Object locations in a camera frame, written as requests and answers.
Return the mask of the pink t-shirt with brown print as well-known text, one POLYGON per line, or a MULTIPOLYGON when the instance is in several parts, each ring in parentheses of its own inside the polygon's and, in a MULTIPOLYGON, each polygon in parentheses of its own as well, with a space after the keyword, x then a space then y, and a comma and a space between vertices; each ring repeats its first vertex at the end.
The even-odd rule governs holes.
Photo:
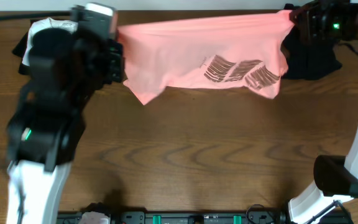
POLYGON ((119 28, 128 87, 142 104, 166 87, 245 87, 275 98, 288 64, 290 11, 134 24, 119 28))

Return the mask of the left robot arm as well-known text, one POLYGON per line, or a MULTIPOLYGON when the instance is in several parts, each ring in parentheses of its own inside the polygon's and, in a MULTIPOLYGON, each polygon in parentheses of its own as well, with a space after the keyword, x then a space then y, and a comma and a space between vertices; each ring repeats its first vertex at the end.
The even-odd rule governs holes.
POLYGON ((49 28, 32 38, 30 80, 7 126, 8 223, 55 223, 83 110, 93 93, 121 78, 122 45, 109 29, 49 28))

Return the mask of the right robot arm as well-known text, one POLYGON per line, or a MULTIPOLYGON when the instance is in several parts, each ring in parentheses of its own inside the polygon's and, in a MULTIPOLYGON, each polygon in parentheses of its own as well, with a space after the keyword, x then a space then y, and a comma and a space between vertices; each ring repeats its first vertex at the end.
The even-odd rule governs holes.
MULTIPOLYGON (((358 1, 311 1, 291 12, 290 20, 305 44, 334 40, 349 45, 358 41, 358 1)), ((346 202, 358 199, 358 115, 353 122, 349 152, 345 156, 319 155, 312 182, 287 202, 276 223, 353 222, 344 208, 346 202)))

